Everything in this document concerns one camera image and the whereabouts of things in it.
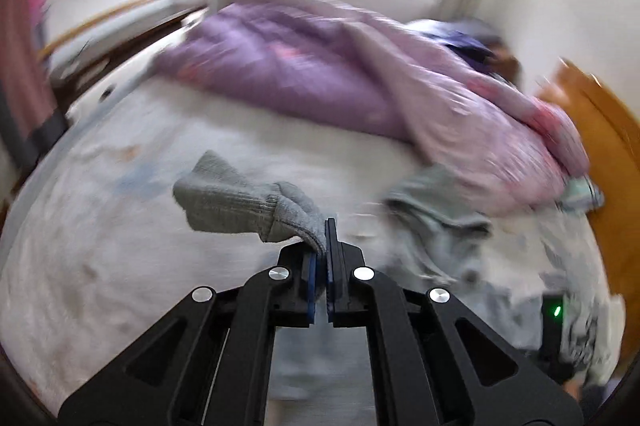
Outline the grey zip hoodie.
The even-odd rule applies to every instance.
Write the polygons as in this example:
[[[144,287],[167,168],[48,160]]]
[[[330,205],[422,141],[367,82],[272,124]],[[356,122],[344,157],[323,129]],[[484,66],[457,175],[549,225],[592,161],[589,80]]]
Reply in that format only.
[[[311,199],[290,183],[256,186],[213,153],[175,183],[196,231],[254,233],[307,244],[309,281],[326,290],[337,328],[367,332],[376,418],[382,425],[578,425],[582,411],[457,297],[408,291],[337,238]]]

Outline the blue striped pillow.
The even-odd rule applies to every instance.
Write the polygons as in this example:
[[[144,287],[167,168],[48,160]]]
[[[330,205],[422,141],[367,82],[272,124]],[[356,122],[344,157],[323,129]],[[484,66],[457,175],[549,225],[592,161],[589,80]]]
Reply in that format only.
[[[568,179],[562,195],[555,202],[561,211],[582,213],[600,209],[604,203],[604,193],[588,176]]]

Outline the bed with patterned sheet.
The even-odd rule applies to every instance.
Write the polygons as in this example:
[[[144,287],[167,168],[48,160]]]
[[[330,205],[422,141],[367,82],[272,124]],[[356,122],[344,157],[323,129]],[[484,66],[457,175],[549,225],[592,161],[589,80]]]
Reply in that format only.
[[[18,196],[1,250],[1,344],[50,413],[187,291],[272,265],[274,207],[342,240],[399,284],[440,284],[513,346],[542,342],[542,298],[567,305],[561,357],[612,376],[625,328],[587,213],[590,187],[483,214],[441,166],[386,138],[290,119],[157,76],[79,125]]]

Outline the wooden headboard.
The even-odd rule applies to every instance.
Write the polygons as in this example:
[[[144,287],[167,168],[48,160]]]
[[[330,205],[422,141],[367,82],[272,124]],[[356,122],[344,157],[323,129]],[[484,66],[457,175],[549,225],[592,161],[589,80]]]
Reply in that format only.
[[[562,59],[536,96],[558,105],[577,127],[590,161],[589,177],[604,193],[588,214],[612,293],[624,298],[620,360],[639,351],[639,119],[605,82]]]

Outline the chair with blue bedding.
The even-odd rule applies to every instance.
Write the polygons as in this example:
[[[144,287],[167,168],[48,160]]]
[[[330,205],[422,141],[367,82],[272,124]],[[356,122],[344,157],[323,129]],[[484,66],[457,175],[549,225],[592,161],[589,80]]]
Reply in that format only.
[[[475,18],[420,19],[407,23],[407,28],[448,47],[474,70],[518,87],[520,61],[488,23]]]

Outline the pink grey towel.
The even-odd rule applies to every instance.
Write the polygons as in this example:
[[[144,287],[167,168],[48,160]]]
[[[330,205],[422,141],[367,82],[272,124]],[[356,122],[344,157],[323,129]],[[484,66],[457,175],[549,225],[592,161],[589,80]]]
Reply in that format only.
[[[1,0],[1,138],[17,169],[32,171],[66,131],[44,47],[47,0]]]

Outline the dark top tv cabinet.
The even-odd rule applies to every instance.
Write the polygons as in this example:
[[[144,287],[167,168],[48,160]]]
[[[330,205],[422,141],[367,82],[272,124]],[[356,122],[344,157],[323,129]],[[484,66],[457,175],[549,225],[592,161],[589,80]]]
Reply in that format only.
[[[205,5],[178,4],[163,7],[87,43],[75,57],[55,67],[50,81],[58,108],[66,112],[105,75],[161,38],[182,27],[187,16],[205,9]]]

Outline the purple floral duvet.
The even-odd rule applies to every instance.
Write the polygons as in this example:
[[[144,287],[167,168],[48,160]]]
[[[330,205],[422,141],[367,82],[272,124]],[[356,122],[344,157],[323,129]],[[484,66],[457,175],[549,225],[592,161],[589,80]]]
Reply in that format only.
[[[401,23],[335,0],[234,0],[152,66],[260,108],[409,142],[483,213],[554,201],[589,169],[559,107]]]

